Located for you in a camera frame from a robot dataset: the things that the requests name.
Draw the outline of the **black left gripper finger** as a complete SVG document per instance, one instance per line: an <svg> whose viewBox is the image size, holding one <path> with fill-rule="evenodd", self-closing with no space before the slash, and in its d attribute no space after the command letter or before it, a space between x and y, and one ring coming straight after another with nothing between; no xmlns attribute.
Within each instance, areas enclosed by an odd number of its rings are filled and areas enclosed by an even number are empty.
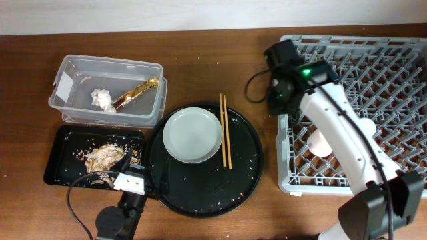
<svg viewBox="0 0 427 240"><path fill-rule="evenodd" d="M126 156L123 158L123 165L121 167L121 172L125 172L127 168L131 165L131 160L133 157L133 149L130 149Z"/></svg>
<svg viewBox="0 0 427 240"><path fill-rule="evenodd" d="M158 175L157 198L161 199L170 192L170 165L165 165Z"/></svg>

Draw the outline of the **pink plastic cup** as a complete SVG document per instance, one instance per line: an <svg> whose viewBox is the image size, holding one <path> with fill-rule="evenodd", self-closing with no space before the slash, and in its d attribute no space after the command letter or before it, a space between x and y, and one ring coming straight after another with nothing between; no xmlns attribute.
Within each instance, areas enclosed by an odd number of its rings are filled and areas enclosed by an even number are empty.
<svg viewBox="0 0 427 240"><path fill-rule="evenodd" d="M332 148L319 129L308 137L307 144L310 152L318 157L327 157L332 153Z"/></svg>

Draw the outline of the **white tissue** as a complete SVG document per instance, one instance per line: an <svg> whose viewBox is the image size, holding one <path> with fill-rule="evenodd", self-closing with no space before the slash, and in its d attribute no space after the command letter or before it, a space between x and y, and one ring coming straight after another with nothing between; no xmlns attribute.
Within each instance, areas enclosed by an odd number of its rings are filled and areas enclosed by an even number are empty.
<svg viewBox="0 0 427 240"><path fill-rule="evenodd" d="M92 105L98 106L103 109L104 112L115 113L116 109L113 106L113 100L108 90L94 89L91 93Z"/></svg>

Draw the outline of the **gold snack wrapper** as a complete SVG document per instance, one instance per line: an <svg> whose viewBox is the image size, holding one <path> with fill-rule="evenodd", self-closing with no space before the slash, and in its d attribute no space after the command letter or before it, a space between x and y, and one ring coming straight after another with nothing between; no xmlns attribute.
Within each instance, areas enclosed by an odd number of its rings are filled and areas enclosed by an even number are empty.
<svg viewBox="0 0 427 240"><path fill-rule="evenodd" d="M159 87L159 78L157 77L149 79L141 85L138 85L135 89L124 93L113 103L114 109L118 111L140 96L143 92L154 87Z"/></svg>

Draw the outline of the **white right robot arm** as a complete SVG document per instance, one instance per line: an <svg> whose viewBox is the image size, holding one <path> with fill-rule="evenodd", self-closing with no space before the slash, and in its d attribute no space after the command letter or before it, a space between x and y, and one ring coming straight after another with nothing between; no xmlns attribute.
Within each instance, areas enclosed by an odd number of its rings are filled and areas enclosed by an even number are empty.
<svg viewBox="0 0 427 240"><path fill-rule="evenodd" d="M292 40L264 51L270 72L270 114L301 111L321 133L313 145L326 148L339 161L353 197L338 209L338 222L318 239L377 239L414 221L424 182L422 176L403 172L375 142L356 115L324 59L308 63Z"/></svg>

